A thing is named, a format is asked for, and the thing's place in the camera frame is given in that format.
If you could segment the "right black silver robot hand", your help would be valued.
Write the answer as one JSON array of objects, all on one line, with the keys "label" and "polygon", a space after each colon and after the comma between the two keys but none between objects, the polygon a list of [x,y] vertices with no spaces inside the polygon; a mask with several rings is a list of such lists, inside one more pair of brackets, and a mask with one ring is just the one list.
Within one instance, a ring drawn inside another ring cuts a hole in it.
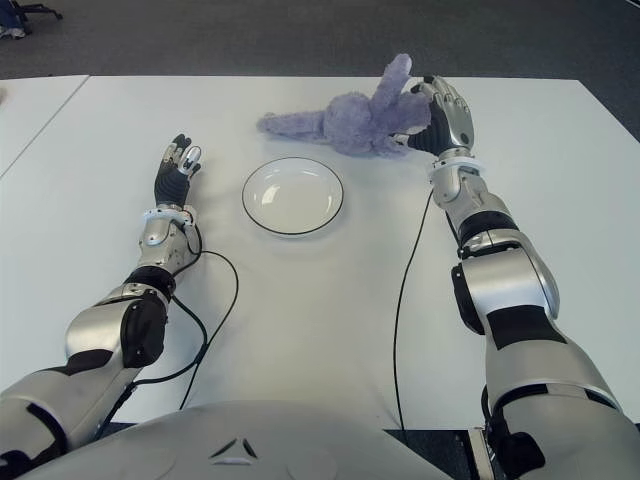
[{"label": "right black silver robot hand", "polygon": [[440,76],[425,76],[411,92],[423,93],[430,99],[431,122],[414,134],[394,134],[401,146],[440,156],[449,150],[469,154],[474,145],[471,111],[458,91]]}]

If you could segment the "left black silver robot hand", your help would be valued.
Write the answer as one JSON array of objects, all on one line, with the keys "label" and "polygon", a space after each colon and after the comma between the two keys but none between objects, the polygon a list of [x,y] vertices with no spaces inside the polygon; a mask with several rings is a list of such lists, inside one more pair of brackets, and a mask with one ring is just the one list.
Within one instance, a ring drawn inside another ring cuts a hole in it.
[{"label": "left black silver robot hand", "polygon": [[183,209],[192,177],[201,169],[202,150],[192,140],[179,134],[167,146],[154,182],[156,205]]}]

